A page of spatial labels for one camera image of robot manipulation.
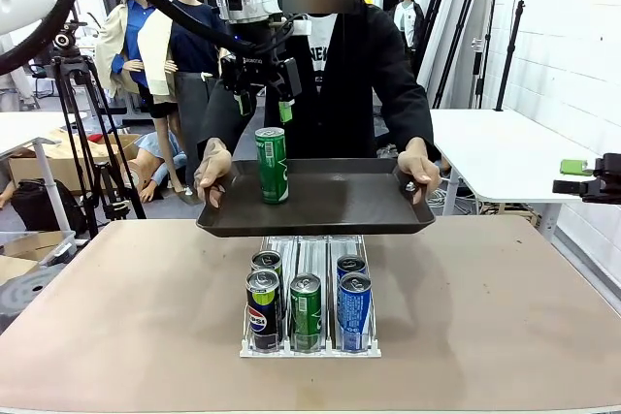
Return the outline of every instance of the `black tray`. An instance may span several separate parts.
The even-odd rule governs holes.
[[[390,235],[419,232],[435,220],[414,206],[395,159],[288,160],[289,199],[261,199],[258,163],[238,161],[220,183],[220,208],[207,202],[197,224],[217,237]]]

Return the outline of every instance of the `black jacket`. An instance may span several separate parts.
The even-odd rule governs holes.
[[[286,55],[296,58],[302,94],[292,107],[293,118],[282,124],[278,98],[268,88],[265,126],[285,130],[289,158],[376,157],[373,88],[382,102],[381,114],[391,140],[402,151],[409,140],[427,142],[430,158],[437,159],[425,90],[409,70],[399,30],[381,9],[356,0],[351,14],[338,15],[321,94],[317,94],[311,51],[306,37],[287,41]],[[233,152],[249,122],[223,91],[210,98],[203,132],[205,142],[217,137]]]

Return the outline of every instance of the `hand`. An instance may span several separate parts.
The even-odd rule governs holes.
[[[140,192],[140,202],[143,204],[150,203],[153,200],[156,187],[155,181],[151,180],[148,186]]]
[[[427,158],[427,147],[421,138],[412,138],[397,161],[404,174],[412,175],[418,184],[427,185],[427,196],[440,186],[440,169]],[[412,201],[414,204],[421,201],[420,190]]]
[[[177,70],[177,64],[173,60],[166,60],[164,62],[164,71],[166,73],[175,73]]]
[[[123,70],[128,72],[141,72],[145,69],[145,64],[141,60],[127,60],[123,63]]]
[[[225,176],[231,170],[233,158],[226,149],[224,143],[218,138],[211,138],[207,141],[203,161],[198,170],[194,173],[194,186],[198,192],[198,197],[206,203],[205,191],[209,191],[209,202],[214,207],[220,207],[220,199],[224,188],[216,184],[221,176]]]

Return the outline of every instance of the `navy shirt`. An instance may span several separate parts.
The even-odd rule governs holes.
[[[179,0],[173,0],[173,3],[210,28],[226,32],[224,21],[214,11],[213,7],[207,4],[187,5]],[[180,72],[211,73],[215,77],[218,76],[217,50],[210,41],[173,23],[170,48],[173,53],[173,60]]]
[[[145,26],[145,22],[147,22],[147,18],[155,12],[155,7],[149,5],[145,9],[135,0],[127,1],[127,29],[125,30],[125,47],[127,52],[128,60],[143,60],[143,57],[140,55],[140,50],[138,49],[138,33],[143,26]],[[113,72],[119,74],[123,69],[123,64],[125,60],[122,56],[117,55],[113,60]],[[145,75],[145,71],[141,72],[131,72],[130,73],[132,80],[134,82],[138,82],[144,87],[148,87],[147,84],[147,75]]]

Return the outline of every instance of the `black bag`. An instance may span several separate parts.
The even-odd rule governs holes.
[[[78,206],[67,186],[56,180],[60,201],[65,207],[69,226],[81,235],[86,231],[86,216]],[[46,183],[41,179],[23,179],[11,198],[11,204],[21,217],[26,230],[32,232],[56,232],[60,230],[54,209],[49,200]]]

